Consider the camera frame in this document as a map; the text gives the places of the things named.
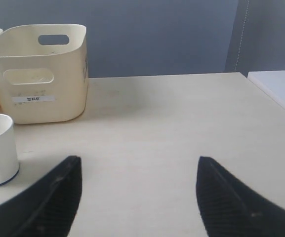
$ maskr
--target label on basket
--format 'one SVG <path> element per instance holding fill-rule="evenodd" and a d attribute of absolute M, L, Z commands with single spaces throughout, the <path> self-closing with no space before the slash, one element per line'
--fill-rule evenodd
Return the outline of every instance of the label on basket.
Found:
<path fill-rule="evenodd" d="M 55 101 L 54 95 L 18 96 L 13 97 L 15 103 Z"/>

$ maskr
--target table surface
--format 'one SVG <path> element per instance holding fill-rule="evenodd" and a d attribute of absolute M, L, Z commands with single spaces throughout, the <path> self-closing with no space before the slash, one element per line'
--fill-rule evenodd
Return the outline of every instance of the table surface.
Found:
<path fill-rule="evenodd" d="M 285 71 L 250 72 L 247 78 L 285 109 Z"/>
<path fill-rule="evenodd" d="M 15 127 L 15 196 L 67 155 L 82 157 L 70 237 L 206 237 L 195 195 L 212 156 L 285 208 L 285 110 L 239 73 L 91 79 L 79 118 Z"/>

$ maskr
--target basket handle hole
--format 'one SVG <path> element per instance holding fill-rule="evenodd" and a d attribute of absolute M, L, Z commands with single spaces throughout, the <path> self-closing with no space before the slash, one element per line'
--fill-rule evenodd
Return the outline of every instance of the basket handle hole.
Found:
<path fill-rule="evenodd" d="M 70 39 L 67 35 L 42 35 L 38 37 L 41 45 L 63 45 L 68 44 Z"/>

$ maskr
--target cup rim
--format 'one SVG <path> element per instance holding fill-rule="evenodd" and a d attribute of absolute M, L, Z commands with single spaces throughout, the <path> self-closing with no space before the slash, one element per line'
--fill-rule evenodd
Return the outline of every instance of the cup rim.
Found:
<path fill-rule="evenodd" d="M 13 126 L 14 126 L 14 120 L 11 118 L 11 116 L 5 115 L 5 114 L 0 114 L 0 117 L 5 117 L 7 118 L 9 121 L 11 121 L 10 125 L 7 127 L 7 129 L 4 129 L 2 133 L 0 133 L 0 137 L 5 134 L 6 132 L 8 132 Z"/>

